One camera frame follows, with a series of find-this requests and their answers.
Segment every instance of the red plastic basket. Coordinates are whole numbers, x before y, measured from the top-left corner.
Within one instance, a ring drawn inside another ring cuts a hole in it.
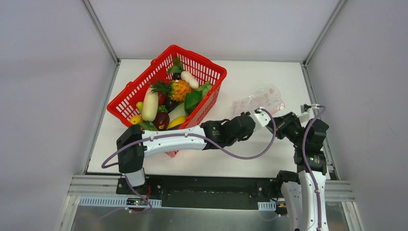
[[[156,59],[153,59],[150,66],[133,82],[129,82],[107,106],[108,112],[116,116],[120,121],[130,127],[132,124],[129,120],[139,115],[140,112],[136,108],[137,102],[142,102],[147,89],[149,88],[150,80],[155,81],[171,79],[173,74],[166,74],[166,71],[173,65],[173,57],[178,56],[183,62],[183,67],[190,72],[198,83],[203,85],[210,81],[213,88],[203,98],[200,104],[195,108],[193,113],[189,115],[186,121],[179,129],[190,128],[198,125],[203,120],[204,116],[210,111],[217,101],[221,83],[227,76],[227,70],[209,59],[192,51],[185,50],[179,46],[171,45]],[[167,152],[171,157],[176,155],[175,152]]]

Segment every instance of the transparent plastic bag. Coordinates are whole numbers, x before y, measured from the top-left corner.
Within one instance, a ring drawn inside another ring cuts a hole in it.
[[[257,90],[246,98],[236,100],[232,103],[232,116],[239,116],[242,112],[251,112],[258,107],[264,107],[272,115],[285,108],[281,99],[281,92],[272,84]]]

